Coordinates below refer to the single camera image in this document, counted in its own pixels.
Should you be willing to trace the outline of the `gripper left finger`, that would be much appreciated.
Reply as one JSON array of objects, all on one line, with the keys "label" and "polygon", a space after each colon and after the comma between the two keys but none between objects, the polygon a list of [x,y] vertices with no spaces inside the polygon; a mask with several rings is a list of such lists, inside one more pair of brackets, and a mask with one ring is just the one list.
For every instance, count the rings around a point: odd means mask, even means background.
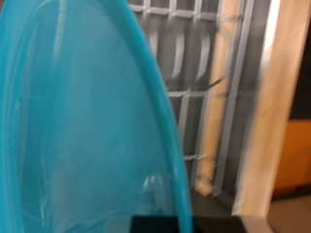
[{"label": "gripper left finger", "polygon": [[134,216],[130,233],[179,233],[175,216]]}]

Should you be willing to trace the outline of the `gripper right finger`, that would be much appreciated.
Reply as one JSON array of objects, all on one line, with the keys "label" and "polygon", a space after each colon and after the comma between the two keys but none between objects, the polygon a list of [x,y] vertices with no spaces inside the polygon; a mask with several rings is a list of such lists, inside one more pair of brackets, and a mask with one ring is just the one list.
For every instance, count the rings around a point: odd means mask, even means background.
[{"label": "gripper right finger", "polygon": [[195,216],[194,233],[247,233],[239,217],[236,216]]}]

